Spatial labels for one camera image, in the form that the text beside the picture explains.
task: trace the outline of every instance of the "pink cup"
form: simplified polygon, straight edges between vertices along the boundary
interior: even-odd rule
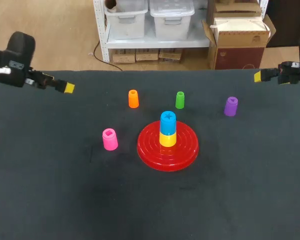
[[[118,140],[115,130],[107,128],[102,133],[103,146],[108,151],[113,151],[118,147]]]

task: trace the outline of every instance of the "plastic storage bin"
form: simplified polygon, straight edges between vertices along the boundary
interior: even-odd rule
[[[137,39],[145,36],[145,14],[148,12],[148,0],[118,0],[116,12],[104,13],[111,24],[114,39]]]
[[[191,16],[195,14],[192,0],[150,0],[158,40],[182,41],[188,38]]]

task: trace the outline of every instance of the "power cord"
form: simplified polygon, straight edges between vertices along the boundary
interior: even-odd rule
[[[122,70],[120,67],[118,67],[118,66],[116,66],[116,65],[114,65],[114,64],[111,64],[111,63],[102,61],[101,59],[99,59],[99,58],[96,57],[96,50],[97,50],[97,48],[99,47],[99,45],[100,45],[100,40],[98,41],[98,43],[96,44],[96,46],[95,46],[95,48],[94,48],[94,50],[93,50],[93,56],[95,57],[95,59],[97,59],[97,60],[98,60],[99,62],[101,62],[101,63],[104,63],[104,64],[108,64],[108,65],[110,65],[110,66],[113,66],[113,67],[115,67],[115,68],[117,68],[117,69],[119,69],[120,71],[123,72],[123,70]]]

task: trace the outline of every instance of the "green cup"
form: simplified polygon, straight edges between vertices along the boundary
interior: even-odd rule
[[[185,107],[185,93],[183,91],[176,93],[175,107],[177,109],[183,109]]]

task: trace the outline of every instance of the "purple cup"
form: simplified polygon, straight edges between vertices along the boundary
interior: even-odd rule
[[[230,96],[226,100],[224,114],[228,117],[234,117],[237,113],[238,99],[234,96]]]

